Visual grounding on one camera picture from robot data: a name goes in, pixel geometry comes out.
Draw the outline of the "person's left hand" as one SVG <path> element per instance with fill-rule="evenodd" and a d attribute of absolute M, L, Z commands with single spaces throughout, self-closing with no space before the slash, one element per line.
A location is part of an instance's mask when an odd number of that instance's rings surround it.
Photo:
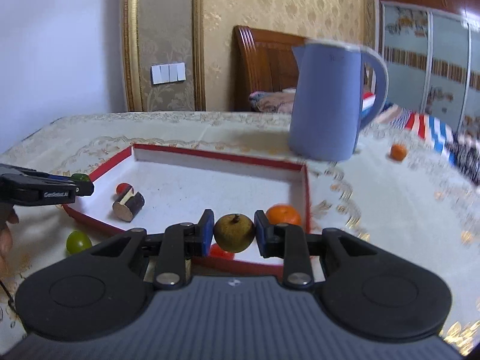
<path fill-rule="evenodd" d="M 11 235 L 10 228 L 8 224 L 18 224 L 19 218 L 14 209 L 10 210 L 9 215 L 7 216 L 7 222 L 1 226 L 1 236 L 0 236 L 0 265 L 1 273 L 4 273 L 7 270 L 7 255 L 11 251 L 13 245 L 13 239 Z"/>

